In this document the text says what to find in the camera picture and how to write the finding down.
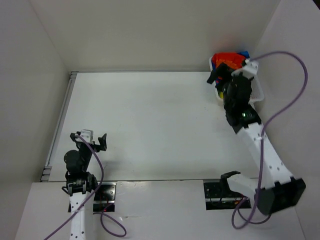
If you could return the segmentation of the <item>rainbow striped shorts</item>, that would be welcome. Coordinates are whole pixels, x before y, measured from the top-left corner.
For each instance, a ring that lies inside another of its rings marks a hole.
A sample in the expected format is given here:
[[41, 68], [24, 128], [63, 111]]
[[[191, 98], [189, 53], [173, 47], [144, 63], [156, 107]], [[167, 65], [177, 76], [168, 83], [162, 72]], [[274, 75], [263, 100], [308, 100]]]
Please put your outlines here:
[[250, 58], [248, 51], [219, 52], [215, 53], [211, 57], [210, 65], [212, 67], [212, 71], [215, 71], [220, 64], [226, 64], [229, 68], [237, 70], [242, 67], [242, 62], [248, 58]]

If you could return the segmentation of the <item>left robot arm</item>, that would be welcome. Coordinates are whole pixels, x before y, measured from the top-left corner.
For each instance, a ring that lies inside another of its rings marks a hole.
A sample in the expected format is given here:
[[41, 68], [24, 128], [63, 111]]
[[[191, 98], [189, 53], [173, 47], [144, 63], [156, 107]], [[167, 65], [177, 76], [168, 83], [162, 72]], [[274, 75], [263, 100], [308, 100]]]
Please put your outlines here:
[[93, 131], [84, 129], [70, 134], [77, 149], [64, 155], [66, 164], [66, 191], [69, 195], [71, 212], [71, 240], [96, 240], [94, 228], [93, 202], [100, 194], [102, 181], [88, 171], [92, 156], [107, 150], [107, 134], [93, 140]]

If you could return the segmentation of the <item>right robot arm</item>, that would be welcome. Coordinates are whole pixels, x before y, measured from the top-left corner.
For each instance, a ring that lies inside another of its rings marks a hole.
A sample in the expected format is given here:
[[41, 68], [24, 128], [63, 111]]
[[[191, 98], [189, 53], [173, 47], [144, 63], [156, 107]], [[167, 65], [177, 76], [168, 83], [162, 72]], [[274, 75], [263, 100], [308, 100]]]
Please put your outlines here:
[[222, 174], [219, 191], [225, 197], [233, 193], [242, 194], [250, 199], [261, 214], [270, 216], [294, 207], [305, 191], [306, 184], [302, 178], [295, 178], [284, 165], [266, 135], [266, 125], [250, 104], [252, 81], [257, 71], [256, 62], [239, 69], [221, 63], [211, 71], [207, 83], [218, 80], [216, 89], [223, 94], [226, 120], [249, 149], [259, 170], [257, 182], [239, 171]]

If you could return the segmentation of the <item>white plastic basket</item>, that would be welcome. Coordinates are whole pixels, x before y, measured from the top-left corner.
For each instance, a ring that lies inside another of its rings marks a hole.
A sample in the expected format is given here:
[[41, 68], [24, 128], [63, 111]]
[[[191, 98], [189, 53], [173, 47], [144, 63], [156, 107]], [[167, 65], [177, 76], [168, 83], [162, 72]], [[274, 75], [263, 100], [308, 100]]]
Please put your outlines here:
[[[211, 64], [210, 64], [211, 58], [212, 58], [212, 56], [209, 58], [210, 72], [212, 71], [212, 67], [211, 67]], [[217, 79], [213, 83], [214, 84], [214, 94], [215, 94], [215, 97], [216, 97], [217, 104], [219, 106], [222, 106], [223, 105], [223, 98], [219, 97], [218, 91], [216, 89], [216, 83], [218, 83], [218, 82], [219, 82], [219, 80]], [[257, 76], [252, 80], [251, 88], [252, 88], [252, 92], [251, 92], [251, 95], [250, 95], [249, 103], [253, 104], [255, 102], [261, 102], [264, 99], [264, 93], [263, 93], [261, 84], [260, 84], [259, 79], [258, 79]]]

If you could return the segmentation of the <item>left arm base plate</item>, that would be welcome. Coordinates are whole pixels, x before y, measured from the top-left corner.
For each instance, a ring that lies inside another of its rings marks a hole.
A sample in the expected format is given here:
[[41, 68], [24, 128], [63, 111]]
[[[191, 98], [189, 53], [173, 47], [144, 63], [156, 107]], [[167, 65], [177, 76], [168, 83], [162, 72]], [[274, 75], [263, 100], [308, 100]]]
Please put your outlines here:
[[103, 182], [94, 196], [92, 201], [93, 212], [114, 212], [116, 198], [116, 182]]

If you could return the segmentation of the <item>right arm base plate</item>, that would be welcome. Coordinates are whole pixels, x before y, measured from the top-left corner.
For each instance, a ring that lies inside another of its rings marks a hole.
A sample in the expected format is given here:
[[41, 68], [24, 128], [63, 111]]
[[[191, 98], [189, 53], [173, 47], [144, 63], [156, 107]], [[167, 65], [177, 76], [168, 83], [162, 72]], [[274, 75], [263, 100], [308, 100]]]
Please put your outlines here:
[[204, 180], [203, 189], [205, 206], [207, 211], [213, 210], [234, 210], [244, 199], [244, 196], [237, 192], [223, 192], [219, 180]]

